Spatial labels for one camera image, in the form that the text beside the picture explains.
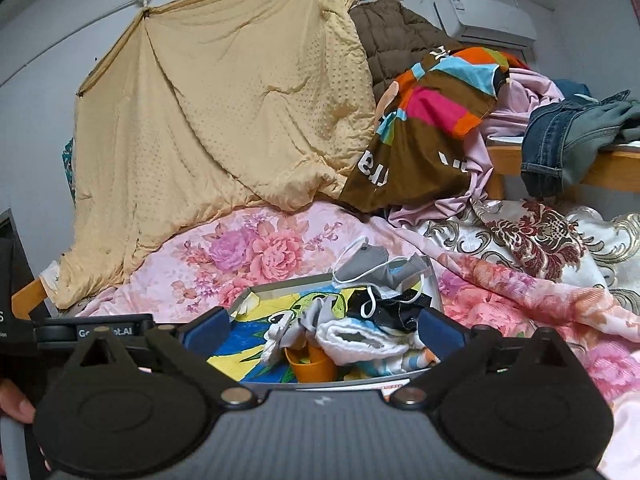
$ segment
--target pink floral bedsheet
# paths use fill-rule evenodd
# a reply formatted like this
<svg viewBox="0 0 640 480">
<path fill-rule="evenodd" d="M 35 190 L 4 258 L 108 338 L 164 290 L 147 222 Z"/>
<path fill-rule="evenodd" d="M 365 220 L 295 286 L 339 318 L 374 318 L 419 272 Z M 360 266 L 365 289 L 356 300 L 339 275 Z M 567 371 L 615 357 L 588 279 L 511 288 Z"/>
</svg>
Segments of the pink floral bedsheet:
<svg viewBox="0 0 640 480">
<path fill-rule="evenodd" d="M 418 252 L 386 222 L 360 221 L 329 202 L 295 214 L 246 208 L 167 241 L 129 283 L 103 291 L 81 315 L 150 312 L 157 322 L 188 322 L 230 306 L 248 286 L 327 272 L 361 236 L 391 257 Z"/>
<path fill-rule="evenodd" d="M 503 335 L 529 336 L 554 326 L 578 354 L 607 400 L 640 390 L 640 318 L 607 290 L 534 278 L 444 251 L 382 218 L 361 221 L 340 206 L 314 202 L 286 214 L 269 207 L 236 210 L 193 228 L 147 257 L 130 282 L 91 301 L 82 316 L 150 312 L 157 322 L 188 322 L 229 306 L 248 286 L 330 270 L 356 238 L 385 246 L 391 257 L 428 254 L 434 260 L 446 314 L 466 325 L 485 323 Z"/>
</svg>

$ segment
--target clothing pile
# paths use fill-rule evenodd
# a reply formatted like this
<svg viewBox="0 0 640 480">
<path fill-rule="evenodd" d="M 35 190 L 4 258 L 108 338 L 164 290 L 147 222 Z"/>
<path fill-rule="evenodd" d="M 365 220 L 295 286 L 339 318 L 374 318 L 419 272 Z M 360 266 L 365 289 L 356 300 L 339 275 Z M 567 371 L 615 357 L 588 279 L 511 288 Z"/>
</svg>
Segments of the clothing pile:
<svg viewBox="0 0 640 480">
<path fill-rule="evenodd" d="M 209 362 L 251 383 L 296 381 L 314 355 L 329 381 L 415 372 L 437 366 L 417 337 L 436 308 L 505 336 L 555 328 L 626 413 L 620 399 L 640 390 L 640 216 L 489 201 L 486 142 L 524 137 L 523 180 L 548 198 L 601 147 L 640 138 L 640 104 L 465 48 L 397 1 L 354 3 L 141 14 L 82 86 L 67 157 L 76 243 L 42 275 L 50 297 L 88 298 L 81 316 L 189 322 L 330 272 L 249 294 Z M 620 463 L 601 470 L 615 478 Z"/>
</svg>

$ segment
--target wooden bed frame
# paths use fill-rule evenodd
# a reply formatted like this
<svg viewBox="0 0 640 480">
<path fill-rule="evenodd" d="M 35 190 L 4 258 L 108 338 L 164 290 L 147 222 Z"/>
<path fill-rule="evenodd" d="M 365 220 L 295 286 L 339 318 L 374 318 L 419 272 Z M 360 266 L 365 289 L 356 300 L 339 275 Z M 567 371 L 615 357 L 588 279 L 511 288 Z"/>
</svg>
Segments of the wooden bed frame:
<svg viewBox="0 0 640 480">
<path fill-rule="evenodd" d="M 520 146 L 488 146 L 487 149 L 494 164 L 494 174 L 486 192 L 492 200 L 503 200 L 504 176 L 520 176 Z M 615 191 L 640 192 L 640 153 L 600 152 L 581 183 Z M 575 196 L 575 190 L 570 189 L 565 195 L 568 198 Z"/>
<path fill-rule="evenodd" d="M 489 146 L 488 150 L 494 164 L 494 174 L 487 184 L 486 192 L 492 200 L 503 200 L 504 176 L 520 176 L 520 146 Z M 640 153 L 599 153 L 582 183 L 616 191 L 640 192 Z M 568 190 L 565 196 L 575 197 L 575 190 Z M 15 317 L 29 319 L 30 311 L 46 297 L 42 282 L 36 278 L 13 295 L 12 310 Z"/>
</svg>

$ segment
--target teal fabric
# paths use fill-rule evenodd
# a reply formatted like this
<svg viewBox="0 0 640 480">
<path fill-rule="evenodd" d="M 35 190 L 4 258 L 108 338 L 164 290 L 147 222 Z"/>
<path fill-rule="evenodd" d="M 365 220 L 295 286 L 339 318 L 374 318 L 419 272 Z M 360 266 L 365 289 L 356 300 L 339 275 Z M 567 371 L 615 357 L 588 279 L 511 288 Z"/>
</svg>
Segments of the teal fabric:
<svg viewBox="0 0 640 480">
<path fill-rule="evenodd" d="M 411 72 L 414 73 L 415 80 L 418 81 L 424 75 L 424 69 L 422 63 L 416 63 L 411 67 Z"/>
<path fill-rule="evenodd" d="M 460 57 L 450 56 L 441 59 L 429 72 L 440 70 L 457 77 L 485 94 L 495 97 L 494 75 L 499 68 L 500 66 L 497 63 L 476 65 Z"/>
<path fill-rule="evenodd" d="M 69 191 L 71 192 L 71 199 L 76 203 L 76 186 L 74 185 L 74 140 L 71 139 L 62 150 L 62 163 L 65 165 L 66 182 L 69 184 Z"/>
</svg>

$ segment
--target black device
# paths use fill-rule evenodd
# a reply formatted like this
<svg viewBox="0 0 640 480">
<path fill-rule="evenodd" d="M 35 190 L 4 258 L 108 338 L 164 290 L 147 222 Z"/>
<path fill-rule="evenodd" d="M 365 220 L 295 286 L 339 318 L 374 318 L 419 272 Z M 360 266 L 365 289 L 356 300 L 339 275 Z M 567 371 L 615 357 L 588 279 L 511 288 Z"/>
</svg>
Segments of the black device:
<svg viewBox="0 0 640 480">
<path fill-rule="evenodd" d="M 524 339 L 476 326 L 388 403 L 378 391 L 259 399 L 174 333 L 144 335 L 155 373 L 108 327 L 78 343 L 33 427 L 52 480 L 602 478 L 612 415 L 553 329 Z"/>
</svg>

